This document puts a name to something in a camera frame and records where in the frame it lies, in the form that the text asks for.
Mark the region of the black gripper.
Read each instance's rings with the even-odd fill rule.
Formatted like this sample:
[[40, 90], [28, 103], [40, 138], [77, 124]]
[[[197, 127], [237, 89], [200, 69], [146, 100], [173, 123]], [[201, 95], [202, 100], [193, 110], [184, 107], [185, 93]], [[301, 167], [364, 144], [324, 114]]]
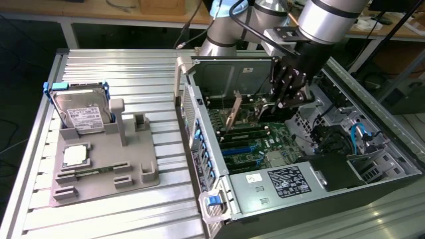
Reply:
[[314, 101], [309, 86], [330, 57], [333, 48], [333, 44], [298, 42], [294, 48], [297, 54], [293, 57], [278, 58], [270, 72], [270, 100], [274, 103], [272, 113]]

